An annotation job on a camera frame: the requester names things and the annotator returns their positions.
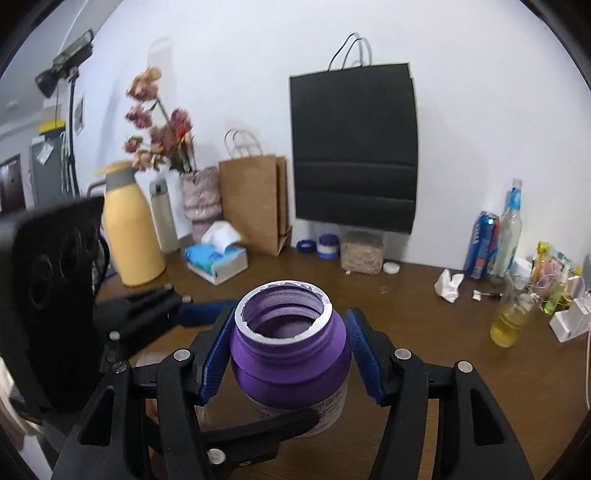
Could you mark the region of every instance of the white water bottle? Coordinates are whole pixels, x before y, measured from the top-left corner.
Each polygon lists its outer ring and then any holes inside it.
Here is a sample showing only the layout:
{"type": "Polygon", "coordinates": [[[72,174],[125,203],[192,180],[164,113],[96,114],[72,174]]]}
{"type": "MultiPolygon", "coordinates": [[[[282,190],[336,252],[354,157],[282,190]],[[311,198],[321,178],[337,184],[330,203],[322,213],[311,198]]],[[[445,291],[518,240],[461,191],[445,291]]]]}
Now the white water bottle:
{"type": "Polygon", "coordinates": [[[177,230],[174,226],[166,180],[158,179],[150,183],[150,206],[160,250],[164,254],[178,250],[177,230]]]}

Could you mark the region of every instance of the blue soda can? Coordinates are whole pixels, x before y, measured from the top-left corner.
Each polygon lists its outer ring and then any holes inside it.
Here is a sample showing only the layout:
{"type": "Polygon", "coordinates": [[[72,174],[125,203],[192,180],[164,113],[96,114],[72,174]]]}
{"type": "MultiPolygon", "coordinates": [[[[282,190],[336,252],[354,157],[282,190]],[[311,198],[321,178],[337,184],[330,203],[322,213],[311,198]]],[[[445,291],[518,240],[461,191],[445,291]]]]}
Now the blue soda can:
{"type": "Polygon", "coordinates": [[[493,213],[481,212],[472,230],[472,240],[466,258],[466,273],[477,280],[486,275],[486,266],[494,249],[499,218],[493,213]]]}

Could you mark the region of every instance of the door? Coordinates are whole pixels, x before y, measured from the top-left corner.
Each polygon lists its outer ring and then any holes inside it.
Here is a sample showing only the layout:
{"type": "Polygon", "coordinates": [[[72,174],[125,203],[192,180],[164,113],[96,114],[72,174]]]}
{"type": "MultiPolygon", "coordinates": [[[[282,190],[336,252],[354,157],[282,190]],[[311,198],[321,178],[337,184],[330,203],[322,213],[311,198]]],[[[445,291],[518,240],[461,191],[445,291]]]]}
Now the door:
{"type": "Polygon", "coordinates": [[[22,190],[21,156],[16,155],[0,165],[0,216],[25,208],[22,190]]]}

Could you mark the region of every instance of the pink flower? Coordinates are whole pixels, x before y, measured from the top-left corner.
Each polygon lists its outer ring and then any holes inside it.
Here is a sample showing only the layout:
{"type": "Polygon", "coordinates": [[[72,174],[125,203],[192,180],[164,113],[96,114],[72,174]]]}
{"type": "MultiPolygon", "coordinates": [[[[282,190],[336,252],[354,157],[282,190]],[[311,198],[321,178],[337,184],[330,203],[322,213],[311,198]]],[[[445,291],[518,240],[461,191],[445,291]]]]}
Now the pink flower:
{"type": "Polygon", "coordinates": [[[176,144],[177,138],[169,125],[150,128],[150,147],[154,153],[170,157],[176,144]]]}
{"type": "Polygon", "coordinates": [[[132,165],[140,171],[148,170],[152,167],[154,154],[149,150],[138,150],[135,152],[132,165]]]}
{"type": "Polygon", "coordinates": [[[140,103],[131,107],[129,112],[125,114],[125,118],[130,122],[133,122],[135,127],[140,130],[152,126],[152,116],[150,115],[150,112],[144,110],[144,107],[140,103]]]}
{"type": "Polygon", "coordinates": [[[123,149],[127,153],[135,153],[139,146],[144,142],[143,137],[133,136],[123,144],[123,149]]]}
{"type": "Polygon", "coordinates": [[[148,67],[142,74],[134,78],[126,93],[140,102],[155,100],[158,96],[158,85],[155,83],[162,76],[157,67],[148,67]]]}
{"type": "Polygon", "coordinates": [[[182,108],[177,108],[170,115],[170,125],[174,128],[177,138],[183,138],[193,128],[189,112],[182,108]]]}

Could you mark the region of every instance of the tissue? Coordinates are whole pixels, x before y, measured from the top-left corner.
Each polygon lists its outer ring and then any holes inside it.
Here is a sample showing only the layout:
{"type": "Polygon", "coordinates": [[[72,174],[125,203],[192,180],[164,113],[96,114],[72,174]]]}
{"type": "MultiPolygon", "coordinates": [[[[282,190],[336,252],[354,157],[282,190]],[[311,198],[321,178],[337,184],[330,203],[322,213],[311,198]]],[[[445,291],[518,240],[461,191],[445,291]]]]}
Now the tissue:
{"type": "Polygon", "coordinates": [[[457,288],[460,286],[460,283],[462,283],[462,280],[464,280],[463,273],[457,273],[452,277],[449,270],[446,268],[441,272],[441,275],[439,275],[439,278],[435,283],[435,293],[442,296],[449,303],[454,303],[456,298],[460,295],[457,288]]]}
{"type": "Polygon", "coordinates": [[[241,239],[240,234],[229,222],[218,220],[203,234],[201,243],[212,244],[217,252],[223,255],[227,247],[241,239]]]}

